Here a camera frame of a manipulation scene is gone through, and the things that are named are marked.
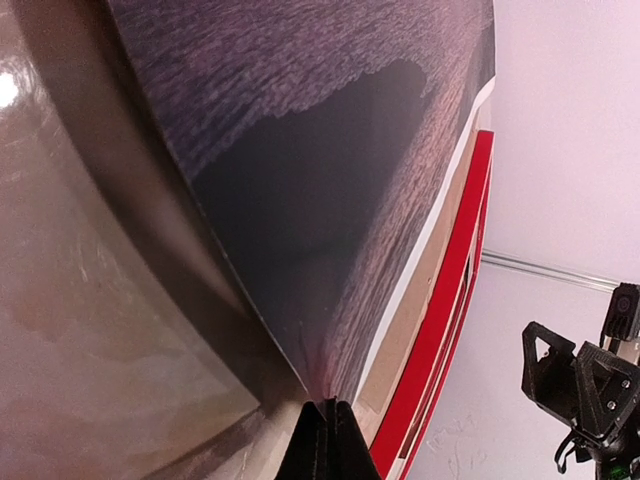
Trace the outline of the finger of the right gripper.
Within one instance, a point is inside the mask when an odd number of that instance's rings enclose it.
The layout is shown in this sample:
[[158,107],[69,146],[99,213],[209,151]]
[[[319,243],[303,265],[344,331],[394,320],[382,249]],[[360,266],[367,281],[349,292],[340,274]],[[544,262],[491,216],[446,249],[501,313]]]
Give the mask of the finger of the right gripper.
[[585,342],[576,357],[578,426],[601,445],[615,441],[639,403],[639,367]]
[[557,420],[576,420],[576,344],[535,321],[523,330],[522,344],[523,393]]

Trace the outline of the brown backing board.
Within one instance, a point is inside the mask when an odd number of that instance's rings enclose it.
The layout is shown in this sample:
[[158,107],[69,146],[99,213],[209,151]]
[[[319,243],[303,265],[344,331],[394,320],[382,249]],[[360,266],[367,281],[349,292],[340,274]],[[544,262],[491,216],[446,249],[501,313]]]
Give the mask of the brown backing board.
[[471,164],[477,131],[491,123],[491,114],[480,108],[454,170],[451,184],[424,246],[409,264],[408,281],[400,289],[390,326],[381,342],[371,370],[353,405],[365,442],[376,437],[417,337],[435,282],[439,275]]

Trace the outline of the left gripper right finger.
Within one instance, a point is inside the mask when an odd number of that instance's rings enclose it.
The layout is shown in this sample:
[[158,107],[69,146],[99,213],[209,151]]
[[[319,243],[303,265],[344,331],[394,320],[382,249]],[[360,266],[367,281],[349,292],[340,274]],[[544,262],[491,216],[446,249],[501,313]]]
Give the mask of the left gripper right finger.
[[380,480],[351,405],[327,402],[327,478]]

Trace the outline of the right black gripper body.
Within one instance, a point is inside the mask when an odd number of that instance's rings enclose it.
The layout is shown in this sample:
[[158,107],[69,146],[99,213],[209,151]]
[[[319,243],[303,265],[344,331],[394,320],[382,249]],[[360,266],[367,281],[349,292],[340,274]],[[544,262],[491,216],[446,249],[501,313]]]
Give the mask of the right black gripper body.
[[565,473],[573,454],[578,463],[594,461],[598,479],[635,479],[639,366],[589,342],[578,354],[574,348],[566,339],[552,342],[552,404],[570,428],[554,454],[556,468]]

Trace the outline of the red wooden picture frame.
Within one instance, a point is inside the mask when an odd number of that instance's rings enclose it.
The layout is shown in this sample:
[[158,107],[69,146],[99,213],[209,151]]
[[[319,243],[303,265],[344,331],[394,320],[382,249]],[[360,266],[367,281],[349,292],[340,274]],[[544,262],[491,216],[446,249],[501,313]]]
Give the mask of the red wooden picture frame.
[[431,300],[399,384],[370,447],[383,479],[405,479],[449,373],[476,284],[495,134],[480,130]]

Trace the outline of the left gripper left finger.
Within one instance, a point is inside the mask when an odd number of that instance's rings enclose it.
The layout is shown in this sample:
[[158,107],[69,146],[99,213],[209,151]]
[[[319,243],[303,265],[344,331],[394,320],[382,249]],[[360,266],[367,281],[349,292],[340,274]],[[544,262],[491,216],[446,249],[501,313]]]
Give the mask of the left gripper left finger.
[[279,480],[328,479],[328,423],[313,402],[306,402],[279,467]]

